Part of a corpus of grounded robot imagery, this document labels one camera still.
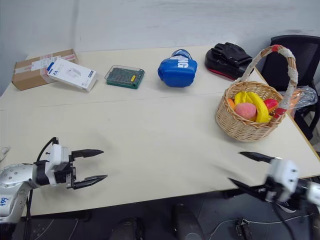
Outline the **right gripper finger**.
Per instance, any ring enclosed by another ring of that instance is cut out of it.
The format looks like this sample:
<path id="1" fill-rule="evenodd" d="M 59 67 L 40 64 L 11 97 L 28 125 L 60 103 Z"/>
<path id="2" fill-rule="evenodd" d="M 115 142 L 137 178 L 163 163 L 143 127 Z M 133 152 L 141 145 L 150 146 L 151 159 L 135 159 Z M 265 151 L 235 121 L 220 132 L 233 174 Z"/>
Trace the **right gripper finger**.
<path id="1" fill-rule="evenodd" d="M 265 162 L 265 163 L 270 163 L 275 157 L 272 156 L 267 156 L 258 152 L 252 152 L 252 151 L 240 151 L 239 154 L 257 161 L 257 162 Z"/>
<path id="2" fill-rule="evenodd" d="M 266 194 L 265 193 L 261 193 L 259 192 L 260 189 L 264 189 L 266 187 L 265 184 L 261 184 L 261 185 L 257 185 L 257 186 L 249 186 L 246 185 L 245 183 L 242 183 L 238 180 L 232 179 L 230 177 L 228 177 L 228 179 L 238 187 L 239 190 L 241 190 L 242 192 L 244 192 L 245 194 L 248 194 L 256 199 L 259 199 L 261 201 L 264 201 L 266 198 Z"/>

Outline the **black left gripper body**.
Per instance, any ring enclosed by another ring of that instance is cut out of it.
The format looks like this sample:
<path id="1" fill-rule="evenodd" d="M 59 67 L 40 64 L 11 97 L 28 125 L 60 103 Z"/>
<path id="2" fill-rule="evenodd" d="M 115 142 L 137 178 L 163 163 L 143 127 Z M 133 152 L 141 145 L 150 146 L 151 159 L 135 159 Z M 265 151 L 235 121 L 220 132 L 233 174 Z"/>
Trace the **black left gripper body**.
<path id="1" fill-rule="evenodd" d="M 67 189 L 76 189 L 76 167 L 74 166 L 77 151 L 72 151 L 70 154 L 62 154 L 61 163 L 54 171 L 54 177 L 57 184 L 66 183 Z"/>

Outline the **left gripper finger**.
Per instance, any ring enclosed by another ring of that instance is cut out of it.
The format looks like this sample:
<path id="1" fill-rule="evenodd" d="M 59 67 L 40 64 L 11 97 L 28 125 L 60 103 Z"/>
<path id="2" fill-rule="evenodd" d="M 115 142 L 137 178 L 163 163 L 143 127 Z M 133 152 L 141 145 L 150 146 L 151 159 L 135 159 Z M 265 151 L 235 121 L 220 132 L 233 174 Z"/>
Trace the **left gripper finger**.
<path id="1" fill-rule="evenodd" d="M 91 176 L 91 177 L 86 177 L 82 181 L 76 181 L 76 182 L 73 181 L 72 182 L 72 189 L 77 190 L 77 189 L 90 187 L 90 186 L 95 185 L 98 182 L 104 180 L 107 177 L 108 177 L 107 174 L 105 174 L 105 175 L 95 175 L 95 176 Z"/>
<path id="2" fill-rule="evenodd" d="M 75 150 L 71 152 L 73 158 L 89 158 L 93 156 L 97 156 L 103 154 L 104 151 L 98 149 L 82 149 Z"/>

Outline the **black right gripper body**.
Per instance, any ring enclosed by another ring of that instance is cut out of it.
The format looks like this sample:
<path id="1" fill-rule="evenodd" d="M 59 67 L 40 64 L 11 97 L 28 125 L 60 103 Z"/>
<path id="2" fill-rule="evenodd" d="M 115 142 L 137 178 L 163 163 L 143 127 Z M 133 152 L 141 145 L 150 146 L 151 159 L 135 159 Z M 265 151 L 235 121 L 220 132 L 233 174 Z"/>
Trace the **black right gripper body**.
<path id="1" fill-rule="evenodd" d="M 278 183 L 270 175 L 264 183 L 264 192 L 261 199 L 268 203 L 282 203 L 290 198 L 290 191 L 282 183 Z"/>

